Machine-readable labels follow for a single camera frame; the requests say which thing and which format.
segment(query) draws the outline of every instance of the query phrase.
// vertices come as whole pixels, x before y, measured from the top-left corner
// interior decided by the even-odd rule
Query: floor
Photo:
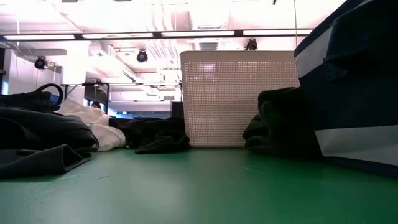
[[[242,149],[121,149],[62,176],[0,181],[2,224],[398,223],[397,202],[398,180]]]

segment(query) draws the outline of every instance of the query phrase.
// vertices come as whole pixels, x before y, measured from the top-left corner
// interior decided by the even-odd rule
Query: white cloth
[[[122,131],[109,127],[109,116],[99,108],[83,106],[68,97],[57,112],[65,116],[78,116],[87,124],[98,139],[98,151],[108,151],[115,147],[123,147],[126,144],[126,137]]]

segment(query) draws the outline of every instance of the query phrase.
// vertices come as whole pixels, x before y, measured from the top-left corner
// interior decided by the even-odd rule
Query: storage bin
[[[294,52],[322,154],[398,176],[398,1],[347,0]]]
[[[244,147],[264,90],[299,86],[293,52],[181,53],[185,130],[193,147]]]

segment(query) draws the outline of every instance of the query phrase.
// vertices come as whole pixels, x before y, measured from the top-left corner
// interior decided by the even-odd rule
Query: navy blue storage box
[[[347,0],[295,49],[322,154],[398,177],[398,1]]]

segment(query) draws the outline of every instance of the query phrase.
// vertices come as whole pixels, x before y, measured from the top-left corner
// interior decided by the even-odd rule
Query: mesh basket
[[[243,147],[261,91],[299,86],[293,52],[181,54],[185,129],[192,146]]]

